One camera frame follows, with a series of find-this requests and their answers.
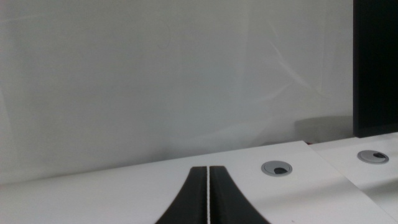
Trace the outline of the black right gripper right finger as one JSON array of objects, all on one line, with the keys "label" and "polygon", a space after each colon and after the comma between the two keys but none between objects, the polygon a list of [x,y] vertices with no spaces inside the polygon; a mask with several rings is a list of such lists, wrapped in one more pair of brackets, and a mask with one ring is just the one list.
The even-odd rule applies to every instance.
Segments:
[{"label": "black right gripper right finger", "polygon": [[224,166],[210,167],[210,222],[270,224],[239,190]]}]

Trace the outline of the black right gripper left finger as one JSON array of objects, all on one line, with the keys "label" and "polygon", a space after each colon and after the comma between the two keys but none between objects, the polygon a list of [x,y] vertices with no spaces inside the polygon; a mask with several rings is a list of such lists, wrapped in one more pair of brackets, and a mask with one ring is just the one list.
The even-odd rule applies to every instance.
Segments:
[{"label": "black right gripper left finger", "polygon": [[207,221],[207,168],[192,167],[177,196],[156,224],[205,224]]}]

